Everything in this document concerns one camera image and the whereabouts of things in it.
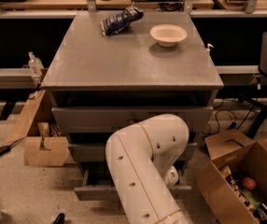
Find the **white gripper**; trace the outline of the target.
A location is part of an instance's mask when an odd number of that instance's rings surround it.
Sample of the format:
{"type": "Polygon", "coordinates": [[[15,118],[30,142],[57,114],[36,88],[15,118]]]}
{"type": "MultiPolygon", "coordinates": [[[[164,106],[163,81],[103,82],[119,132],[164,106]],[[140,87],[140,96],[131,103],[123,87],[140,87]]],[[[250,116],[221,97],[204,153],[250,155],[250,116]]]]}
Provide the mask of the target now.
{"type": "Polygon", "coordinates": [[[175,168],[175,166],[172,166],[166,173],[166,176],[164,177],[164,183],[168,189],[173,187],[178,182],[178,172],[175,168]]]}

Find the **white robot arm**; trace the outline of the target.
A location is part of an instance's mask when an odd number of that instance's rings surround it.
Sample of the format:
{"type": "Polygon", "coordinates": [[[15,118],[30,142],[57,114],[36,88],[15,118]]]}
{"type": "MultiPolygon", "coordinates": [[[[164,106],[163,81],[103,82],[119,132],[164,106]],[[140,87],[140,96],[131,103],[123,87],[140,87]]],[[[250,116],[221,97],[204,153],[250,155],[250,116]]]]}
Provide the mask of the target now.
{"type": "Polygon", "coordinates": [[[168,177],[188,141],[186,122],[173,114],[143,120],[108,138],[107,166],[130,224],[187,224],[168,177]]]}

